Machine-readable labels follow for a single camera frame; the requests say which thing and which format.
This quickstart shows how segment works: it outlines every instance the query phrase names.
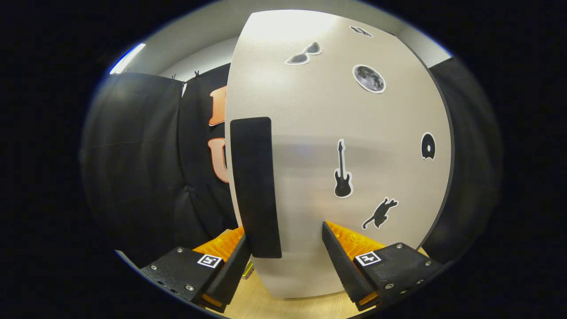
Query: white curved board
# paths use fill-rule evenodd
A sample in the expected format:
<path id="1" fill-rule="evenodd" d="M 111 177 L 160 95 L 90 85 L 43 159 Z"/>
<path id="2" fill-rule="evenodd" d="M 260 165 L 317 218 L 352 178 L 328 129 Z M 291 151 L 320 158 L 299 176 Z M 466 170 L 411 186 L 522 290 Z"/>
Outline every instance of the white curved board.
<path id="1" fill-rule="evenodd" d="M 308 54 L 308 62 L 300 57 L 296 65 L 287 63 L 313 43 L 320 52 Z M 367 68 L 357 73 L 361 65 Z M 253 258 L 253 263 L 273 297 L 343 290 L 321 240 L 324 220 L 385 245 L 419 248 L 450 185 L 450 117 L 427 68 L 398 38 L 316 11 L 252 14 L 232 57 L 226 123 L 260 116 L 272 121 L 282 258 Z M 426 133 L 433 138 L 424 139 Z M 230 125 L 225 134 L 241 225 Z M 424 140 L 434 145 L 422 147 Z M 348 196 L 335 191 L 341 156 L 344 175 L 338 175 L 350 173 Z"/>

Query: sticker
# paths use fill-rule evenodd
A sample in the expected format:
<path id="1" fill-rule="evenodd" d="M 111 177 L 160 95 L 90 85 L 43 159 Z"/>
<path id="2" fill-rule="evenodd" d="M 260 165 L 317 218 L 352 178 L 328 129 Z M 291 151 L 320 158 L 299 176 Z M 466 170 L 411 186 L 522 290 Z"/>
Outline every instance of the sticker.
<path id="1" fill-rule="evenodd" d="M 199 265 L 215 268 L 219 262 L 221 262 L 221 257 L 216 257 L 212 255 L 205 254 L 199 261 L 197 262 Z"/>
<path id="2" fill-rule="evenodd" d="M 435 139 L 429 132 L 425 132 L 421 137 L 421 158 L 424 160 L 435 158 Z"/>
<path id="3" fill-rule="evenodd" d="M 353 174 L 346 171 L 345 164 L 345 140 L 341 138 L 338 141 L 338 169 L 335 170 L 335 196 L 338 198 L 347 198 L 353 194 Z"/>
<path id="4" fill-rule="evenodd" d="M 226 140 L 222 137 L 210 139 L 207 143 L 211 149 L 211 159 L 213 160 L 213 171 L 218 179 L 228 183 L 229 170 L 226 168 Z"/>
<path id="5" fill-rule="evenodd" d="M 382 93 L 386 89 L 384 78 L 380 73 L 367 65 L 355 65 L 353 75 L 358 84 L 369 92 Z"/>
<path id="6" fill-rule="evenodd" d="M 305 50 L 301 51 L 301 53 L 298 53 L 293 57 L 287 59 L 287 61 L 285 61 L 285 64 L 287 65 L 307 64 L 309 63 L 310 60 L 309 56 L 314 56 L 319 53 L 321 53 L 321 48 L 319 47 L 317 42 L 313 42 L 307 48 L 305 48 Z"/>
<path id="7" fill-rule="evenodd" d="M 397 203 L 398 202 L 396 202 L 396 200 L 393 198 L 388 202 L 388 197 L 386 197 L 384 201 L 381 202 L 378 207 L 376 207 L 376 210 L 374 211 L 372 217 L 370 217 L 367 221 L 364 222 L 364 224 L 362 224 L 362 230 L 366 230 L 366 226 L 372 221 L 374 222 L 376 229 L 380 229 L 380 225 L 384 224 L 384 222 L 388 219 L 388 210 L 391 207 L 397 206 Z"/>
<path id="8" fill-rule="evenodd" d="M 380 257 L 376 256 L 376 254 L 373 251 L 363 255 L 356 256 L 355 258 L 362 265 L 362 267 L 366 267 L 368 265 L 381 261 Z"/>
<path id="9" fill-rule="evenodd" d="M 353 26 L 350 26 L 350 28 L 351 28 L 354 32 L 356 32 L 356 33 L 364 34 L 365 36 L 368 36 L 368 37 L 374 37 L 372 34 L 366 32 L 366 30 L 364 30 L 364 29 L 361 28 L 361 27 L 353 27 Z"/>
<path id="10" fill-rule="evenodd" d="M 226 85 L 216 89 L 209 95 L 213 98 L 213 114 L 209 120 L 209 126 L 215 126 L 225 122 Z"/>

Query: black curtain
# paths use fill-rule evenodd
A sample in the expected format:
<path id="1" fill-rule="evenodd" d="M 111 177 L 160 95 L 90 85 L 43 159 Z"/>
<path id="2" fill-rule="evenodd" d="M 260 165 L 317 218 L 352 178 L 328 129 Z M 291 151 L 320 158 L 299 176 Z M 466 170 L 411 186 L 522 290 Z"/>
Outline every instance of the black curtain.
<path id="1" fill-rule="evenodd" d="M 238 227 L 229 184 L 215 175 L 209 140 L 225 137 L 225 124 L 209 125 L 211 92 L 227 85 L 230 64 L 219 66 L 187 82 L 179 109 L 179 156 L 188 194 L 198 219 L 214 238 Z M 177 223 L 180 228 L 189 225 Z"/>
<path id="2" fill-rule="evenodd" d="M 451 114 L 455 162 L 445 207 L 423 247 L 446 263 L 474 243 L 501 198 L 503 145 L 488 98 L 472 73 L 454 57 L 430 71 Z"/>
<path id="3" fill-rule="evenodd" d="M 83 129 L 79 158 L 89 205 L 113 248 L 138 267 L 175 246 L 193 248 L 211 239 L 181 172 L 182 88 L 180 81 L 154 75 L 110 75 L 98 88 Z"/>

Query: wooden floor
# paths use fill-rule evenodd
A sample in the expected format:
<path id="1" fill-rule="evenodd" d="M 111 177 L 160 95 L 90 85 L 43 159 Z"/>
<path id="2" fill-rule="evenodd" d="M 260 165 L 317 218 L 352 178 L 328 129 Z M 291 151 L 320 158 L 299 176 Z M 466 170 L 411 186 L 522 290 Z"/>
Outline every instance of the wooden floor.
<path id="1" fill-rule="evenodd" d="M 427 255 L 423 249 L 419 249 L 419 252 Z M 254 271 L 248 279 L 240 280 L 234 298 L 224 313 L 208 310 L 233 319 L 345 319 L 371 309 L 374 307 L 359 312 L 344 291 L 309 298 L 274 299 Z"/>

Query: orange lettering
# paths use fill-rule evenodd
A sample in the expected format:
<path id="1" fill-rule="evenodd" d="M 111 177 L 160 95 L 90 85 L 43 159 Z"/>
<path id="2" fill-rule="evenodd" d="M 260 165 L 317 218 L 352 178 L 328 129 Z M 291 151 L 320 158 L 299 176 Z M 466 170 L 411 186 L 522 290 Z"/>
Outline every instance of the orange lettering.
<path id="1" fill-rule="evenodd" d="M 225 166 L 225 143 L 223 138 L 213 138 L 209 140 L 209 148 L 211 149 L 211 158 L 213 159 L 213 170 L 217 177 L 225 182 L 229 182 L 229 172 Z"/>
<path id="2" fill-rule="evenodd" d="M 215 126 L 225 121 L 226 85 L 212 91 L 209 96 L 213 98 L 213 116 L 209 125 Z"/>

